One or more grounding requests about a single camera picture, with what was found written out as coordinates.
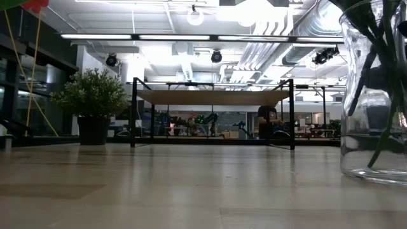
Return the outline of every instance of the wooden tabletop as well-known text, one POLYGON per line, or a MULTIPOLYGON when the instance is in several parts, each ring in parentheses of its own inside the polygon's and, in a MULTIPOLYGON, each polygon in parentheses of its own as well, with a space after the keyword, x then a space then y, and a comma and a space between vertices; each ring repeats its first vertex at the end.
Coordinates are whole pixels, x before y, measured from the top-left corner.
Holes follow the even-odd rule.
POLYGON ((230 92, 210 90, 139 90, 137 96, 152 104, 275 106, 288 98, 288 91, 230 92))

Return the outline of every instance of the black plant pot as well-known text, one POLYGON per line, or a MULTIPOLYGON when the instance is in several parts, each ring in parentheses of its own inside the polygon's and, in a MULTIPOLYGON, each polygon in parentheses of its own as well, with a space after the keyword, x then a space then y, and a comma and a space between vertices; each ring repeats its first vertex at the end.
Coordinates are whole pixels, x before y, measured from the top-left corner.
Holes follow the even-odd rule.
POLYGON ((81 145, 98 146, 106 143, 110 118, 78 117, 81 145))

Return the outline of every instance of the red object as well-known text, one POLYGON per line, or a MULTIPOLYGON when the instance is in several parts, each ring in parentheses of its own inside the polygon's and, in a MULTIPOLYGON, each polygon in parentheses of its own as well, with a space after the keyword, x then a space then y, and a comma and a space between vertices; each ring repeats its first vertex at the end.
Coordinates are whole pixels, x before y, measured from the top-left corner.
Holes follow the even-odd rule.
POLYGON ((39 13, 41 7, 47 7, 50 3, 50 0, 32 0, 27 3, 24 3, 22 7, 25 10, 32 10, 34 13, 39 13))

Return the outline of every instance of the person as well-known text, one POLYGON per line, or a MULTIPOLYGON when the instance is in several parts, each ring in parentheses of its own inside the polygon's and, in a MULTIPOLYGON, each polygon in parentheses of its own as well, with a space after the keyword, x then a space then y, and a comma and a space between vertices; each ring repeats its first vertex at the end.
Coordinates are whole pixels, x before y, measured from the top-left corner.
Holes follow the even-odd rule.
POLYGON ((277 110, 272 106, 261 106, 258 110, 259 139, 272 138, 274 125, 282 125, 283 122, 277 119, 277 110), (270 126, 267 125, 267 113, 270 114, 270 126))

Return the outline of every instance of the wooden floor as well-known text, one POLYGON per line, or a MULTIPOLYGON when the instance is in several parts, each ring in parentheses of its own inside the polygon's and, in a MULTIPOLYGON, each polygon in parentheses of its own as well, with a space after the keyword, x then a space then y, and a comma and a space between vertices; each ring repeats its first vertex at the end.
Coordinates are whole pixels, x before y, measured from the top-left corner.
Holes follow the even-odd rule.
POLYGON ((339 148, 14 148, 0 228, 406 229, 407 189, 343 176, 339 148))

